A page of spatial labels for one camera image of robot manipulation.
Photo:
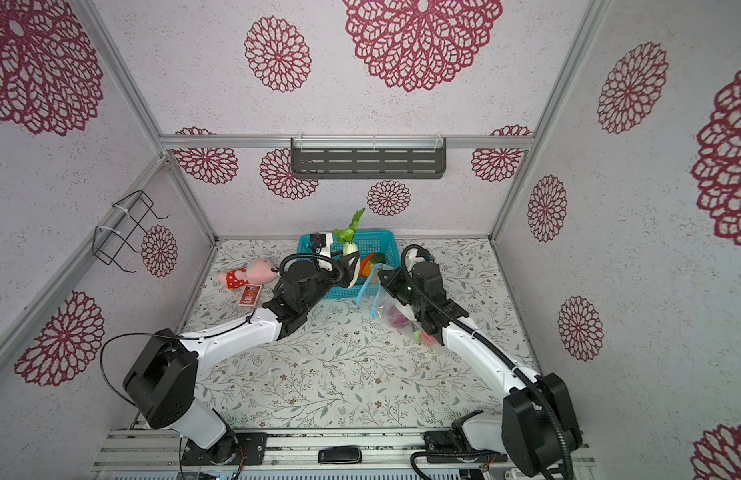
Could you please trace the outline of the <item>clear zip top bag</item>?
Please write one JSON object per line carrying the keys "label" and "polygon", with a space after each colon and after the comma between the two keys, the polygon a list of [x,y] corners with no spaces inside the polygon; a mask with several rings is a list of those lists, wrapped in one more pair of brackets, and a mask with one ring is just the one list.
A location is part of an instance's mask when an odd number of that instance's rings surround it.
{"label": "clear zip top bag", "polygon": [[[360,277],[360,280],[362,282],[366,282],[366,284],[379,284],[378,280],[378,273],[382,270],[386,269],[392,269],[390,266],[384,264],[384,263],[378,263],[375,264],[372,268],[371,276],[370,278],[364,278]],[[384,325],[392,328],[389,323],[386,320],[386,316],[388,314],[388,310],[392,308],[392,306],[396,307],[400,312],[402,312],[407,318],[408,314],[412,314],[412,311],[408,305],[406,306],[400,306],[396,300],[394,300],[390,294],[388,294],[379,284],[378,292],[374,296],[370,296],[368,294],[360,293],[358,295],[358,298],[354,300],[354,303],[356,306],[358,306],[359,310],[365,311],[366,313],[370,314],[370,317],[374,320],[378,320]],[[408,328],[398,330],[394,329],[397,333],[404,334],[409,336],[414,343],[424,346],[420,344],[420,335],[422,332],[422,328],[414,321],[410,320],[410,326]],[[442,351],[443,348],[439,346],[438,348],[430,348],[434,351]]]}

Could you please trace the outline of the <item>purple onion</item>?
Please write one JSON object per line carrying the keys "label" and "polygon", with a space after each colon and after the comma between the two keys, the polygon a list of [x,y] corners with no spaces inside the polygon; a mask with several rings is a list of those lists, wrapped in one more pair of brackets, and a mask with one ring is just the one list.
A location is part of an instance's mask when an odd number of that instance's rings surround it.
{"label": "purple onion", "polygon": [[402,330],[410,326],[410,320],[394,306],[388,310],[386,320],[394,329]]}

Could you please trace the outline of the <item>white radish with leaves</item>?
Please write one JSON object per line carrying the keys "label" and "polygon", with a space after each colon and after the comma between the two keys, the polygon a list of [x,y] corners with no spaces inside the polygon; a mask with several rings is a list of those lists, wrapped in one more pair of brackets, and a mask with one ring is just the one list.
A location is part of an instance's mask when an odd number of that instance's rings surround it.
{"label": "white radish with leaves", "polygon": [[340,243],[340,247],[342,248],[342,250],[340,250],[340,257],[354,251],[360,251],[358,244],[354,242],[354,237],[356,237],[356,234],[360,231],[360,220],[362,220],[364,212],[366,212],[366,208],[360,208],[360,210],[354,212],[354,216],[352,216],[352,220],[350,220],[350,226],[346,227],[344,230],[336,229],[336,231],[334,231],[334,241]]}

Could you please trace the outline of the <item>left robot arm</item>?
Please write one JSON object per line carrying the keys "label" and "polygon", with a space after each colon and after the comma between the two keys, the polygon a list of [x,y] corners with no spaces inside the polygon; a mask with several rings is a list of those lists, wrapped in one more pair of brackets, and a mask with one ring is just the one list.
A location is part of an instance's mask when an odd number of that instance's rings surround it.
{"label": "left robot arm", "polygon": [[212,464],[234,461],[240,442],[232,426],[194,395],[198,377],[232,356],[298,331],[332,288],[354,286],[360,254],[336,259],[296,253],[282,260],[278,273],[272,299],[238,319],[202,332],[150,334],[122,381],[126,398],[150,428],[178,432]]}

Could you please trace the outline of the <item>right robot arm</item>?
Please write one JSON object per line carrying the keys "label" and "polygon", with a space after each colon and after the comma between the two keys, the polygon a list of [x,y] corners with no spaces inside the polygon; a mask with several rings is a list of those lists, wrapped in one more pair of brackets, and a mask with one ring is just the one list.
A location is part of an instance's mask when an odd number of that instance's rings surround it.
{"label": "right robot arm", "polygon": [[455,420],[451,446],[434,456],[462,459],[506,457],[527,476],[574,476],[572,453],[582,438],[570,394],[555,374],[522,365],[481,333],[468,312],[450,299],[433,262],[380,273],[394,307],[439,345],[457,355],[500,395],[501,413],[482,410]]}

